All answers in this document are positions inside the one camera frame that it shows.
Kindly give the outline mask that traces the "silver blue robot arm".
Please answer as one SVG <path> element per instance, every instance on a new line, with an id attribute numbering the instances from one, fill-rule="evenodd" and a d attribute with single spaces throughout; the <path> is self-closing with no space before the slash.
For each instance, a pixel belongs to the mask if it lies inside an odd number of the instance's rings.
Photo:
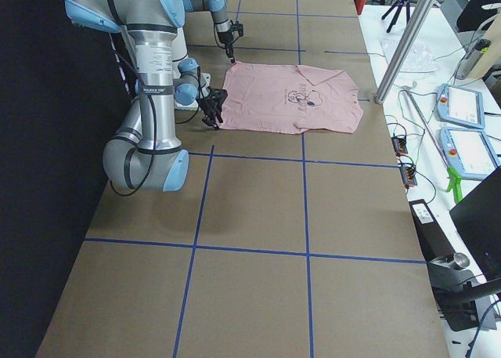
<path id="1" fill-rule="evenodd" d="M 206 84 L 198 63 L 173 60 L 185 14 L 209 12 L 214 32 L 228 58 L 242 27 L 226 12 L 227 0 L 64 0 L 74 24 L 108 33 L 126 32 L 132 40 L 128 66 L 137 77 L 138 95 L 121 127 L 106 144 L 103 167 L 111 186 L 177 191 L 186 180 L 189 153 L 175 134 L 175 108 L 197 103 L 206 125 L 222 123 L 223 89 Z"/>
<path id="2" fill-rule="evenodd" d="M 238 20 L 229 18 L 226 11 L 228 0 L 183 0 L 183 4 L 187 13 L 211 14 L 215 44 L 225 51 L 231 64 L 234 64 L 234 44 L 244 36 L 244 27 Z"/>

